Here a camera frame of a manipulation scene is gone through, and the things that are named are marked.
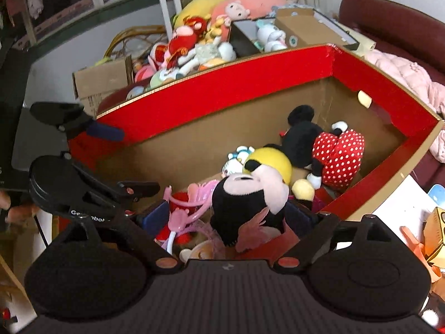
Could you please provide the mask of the Mickey Mouse plush toy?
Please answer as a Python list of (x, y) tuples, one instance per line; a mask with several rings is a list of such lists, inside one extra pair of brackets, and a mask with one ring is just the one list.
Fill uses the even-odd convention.
[(283, 234), (290, 196), (312, 209), (315, 189), (306, 179), (292, 182), (292, 173), (289, 158), (272, 146), (250, 153), (241, 172), (224, 173), (213, 190), (210, 225), (225, 247), (244, 252)]

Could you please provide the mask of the Minnie Mouse plush toy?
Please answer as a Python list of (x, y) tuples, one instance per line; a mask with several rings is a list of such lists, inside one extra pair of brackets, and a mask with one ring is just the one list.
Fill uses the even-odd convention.
[(270, 147), (284, 153), (293, 167), (310, 171), (307, 180), (315, 189), (322, 185), (344, 192), (360, 170), (365, 139), (337, 121), (329, 131), (312, 121), (315, 111), (310, 105), (298, 105), (287, 118), (289, 129), (281, 144)]

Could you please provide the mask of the pink plastic toy glasses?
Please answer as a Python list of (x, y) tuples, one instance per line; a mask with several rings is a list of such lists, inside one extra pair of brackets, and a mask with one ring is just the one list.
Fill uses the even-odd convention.
[(165, 188), (163, 199), (167, 203), (174, 203), (177, 207), (170, 212), (167, 222), (170, 234), (161, 245), (170, 255), (174, 251), (174, 241), (177, 237), (189, 232), (200, 232), (212, 244), (215, 243), (216, 234), (209, 223), (201, 217), (212, 207), (213, 191), (219, 180), (210, 180), (206, 183), (191, 183), (187, 188), (188, 201), (180, 201), (173, 196), (171, 185)]

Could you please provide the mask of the red food gift box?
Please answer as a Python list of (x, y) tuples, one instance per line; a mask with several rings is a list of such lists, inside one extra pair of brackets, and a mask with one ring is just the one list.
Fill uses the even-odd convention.
[(332, 45), (248, 57), (161, 86), (98, 116), (124, 131), (113, 142), (88, 134), (72, 156), (113, 182), (156, 181), (176, 189), (221, 174), (240, 145), (278, 143), (298, 105), (316, 123), (345, 121), (364, 135), (360, 179), (327, 211), (342, 219), (373, 212), (426, 154), (444, 123), (387, 75)]

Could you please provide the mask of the small doraemon figure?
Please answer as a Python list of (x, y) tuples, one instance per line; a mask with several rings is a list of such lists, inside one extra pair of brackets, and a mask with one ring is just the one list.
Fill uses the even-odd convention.
[(252, 146), (239, 146), (234, 152), (230, 152), (227, 162), (222, 166), (222, 178), (234, 173), (242, 173), (245, 161), (254, 151)]

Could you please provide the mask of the white instruction sheet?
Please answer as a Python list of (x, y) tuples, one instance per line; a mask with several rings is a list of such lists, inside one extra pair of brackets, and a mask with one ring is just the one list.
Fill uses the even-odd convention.
[(364, 213), (354, 213), (346, 220), (360, 221), (364, 214), (374, 214), (407, 244), (400, 228), (407, 227), (418, 240), (421, 240), (424, 222), (436, 207), (437, 203), (412, 176), (408, 176), (373, 212), (366, 210)]

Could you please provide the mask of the yellow cardboard box toy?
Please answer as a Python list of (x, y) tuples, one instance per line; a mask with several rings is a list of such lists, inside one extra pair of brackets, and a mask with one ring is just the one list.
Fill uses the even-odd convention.
[(444, 268), (444, 209), (436, 207), (428, 216), (424, 227), (426, 261)]

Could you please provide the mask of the orange plastic toy pan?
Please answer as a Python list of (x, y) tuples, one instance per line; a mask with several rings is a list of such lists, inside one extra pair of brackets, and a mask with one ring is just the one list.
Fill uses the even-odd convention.
[(424, 244), (422, 244), (416, 238), (416, 236), (409, 230), (409, 228), (407, 226), (401, 226), (400, 232), (404, 236), (405, 240), (407, 241), (408, 248), (410, 248), (410, 250), (414, 253), (414, 255), (427, 268), (427, 270), (430, 274), (430, 277), (431, 277), (431, 282), (433, 284), (438, 282), (442, 278), (441, 270), (437, 266), (430, 265), (426, 261)]

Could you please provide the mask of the red chinese doll plush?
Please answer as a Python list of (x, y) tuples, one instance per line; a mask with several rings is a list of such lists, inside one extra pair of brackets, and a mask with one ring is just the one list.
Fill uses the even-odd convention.
[(177, 27), (168, 43), (156, 43), (150, 51), (152, 61), (159, 69), (172, 69), (178, 59), (189, 53), (207, 31), (210, 15), (205, 17), (186, 16)]

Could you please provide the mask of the pink puffy jacket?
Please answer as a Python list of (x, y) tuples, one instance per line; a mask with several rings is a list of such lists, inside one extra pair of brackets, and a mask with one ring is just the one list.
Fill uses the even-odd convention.
[(410, 90), (434, 113), (444, 118), (444, 85), (434, 82), (419, 64), (378, 50), (367, 52), (364, 59)]

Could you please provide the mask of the yellow plush pillow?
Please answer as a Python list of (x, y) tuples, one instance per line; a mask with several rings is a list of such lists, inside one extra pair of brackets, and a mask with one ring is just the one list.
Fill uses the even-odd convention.
[(183, 19), (186, 17), (205, 17), (211, 14), (213, 9), (225, 0), (192, 0), (182, 11), (173, 19), (174, 29), (183, 25)]

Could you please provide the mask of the brown open cardboard box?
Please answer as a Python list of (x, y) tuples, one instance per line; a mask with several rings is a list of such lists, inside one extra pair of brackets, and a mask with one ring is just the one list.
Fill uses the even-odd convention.
[(288, 48), (334, 44), (356, 51), (360, 43), (330, 18), (313, 8), (282, 8), (275, 25), (285, 33)]

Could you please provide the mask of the dark red leather sofa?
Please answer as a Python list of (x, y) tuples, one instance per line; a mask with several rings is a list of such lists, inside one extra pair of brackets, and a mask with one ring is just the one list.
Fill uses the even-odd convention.
[(389, 0), (342, 0), (339, 22), (374, 41), (373, 50), (416, 62), (444, 85), (444, 23)]

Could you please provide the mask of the pink monkey plush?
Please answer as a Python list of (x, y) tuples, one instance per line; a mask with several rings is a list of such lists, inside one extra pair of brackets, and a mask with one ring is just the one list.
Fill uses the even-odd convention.
[(282, 6), (293, 0), (224, 0), (212, 11), (211, 21), (219, 18), (232, 20), (255, 20), (265, 17), (274, 6)]

